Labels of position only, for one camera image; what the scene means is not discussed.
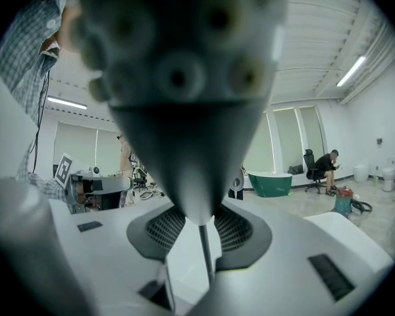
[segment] black hose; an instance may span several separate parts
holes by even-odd
[[[370,213],[373,210],[371,205],[369,203],[365,203],[364,201],[358,201],[355,199],[351,199],[351,204],[352,204],[352,207],[354,207],[355,209],[358,209],[360,211],[360,213],[364,213],[364,212]]]

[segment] office chair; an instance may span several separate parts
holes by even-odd
[[[307,165],[306,177],[307,177],[307,179],[314,181],[311,184],[307,185],[307,187],[305,188],[305,192],[307,192],[307,190],[309,188],[316,187],[317,193],[320,194],[321,187],[325,187],[324,185],[321,185],[321,180],[325,179],[326,177],[319,176],[318,174],[316,174],[316,171],[318,169],[315,168],[315,156],[313,155],[313,151],[311,151],[310,149],[307,149],[305,151],[305,155],[303,157],[304,157],[305,164]]]

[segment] ceiling light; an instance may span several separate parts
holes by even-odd
[[[86,110],[86,109],[87,109],[87,106],[84,105],[84,104],[80,104],[80,103],[75,103],[75,102],[67,101],[67,100],[61,99],[61,98],[52,97],[52,96],[47,96],[47,99],[48,99],[50,102],[60,103],[60,104],[68,105],[68,106],[70,106],[70,107],[80,108],[80,109],[83,109],[83,110]]]
[[[336,84],[336,86],[341,87],[345,82],[347,82],[347,79],[349,79],[352,74],[356,72],[356,70],[361,66],[365,59],[366,58],[364,56],[359,57],[358,60],[354,63],[354,66],[351,67],[351,69],[345,74],[341,81]]]

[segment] checkered shirt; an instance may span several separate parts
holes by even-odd
[[[57,62],[55,57],[40,53],[40,48],[59,30],[65,1],[33,0],[18,11],[0,42],[0,75],[34,123],[38,123],[45,76]],[[64,201],[64,189],[55,180],[46,181],[37,174],[28,173],[30,149],[24,155],[16,179],[37,186],[50,199]]]

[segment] bathtub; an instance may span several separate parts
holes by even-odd
[[[290,192],[292,174],[248,171],[253,189],[259,197],[287,196]]]

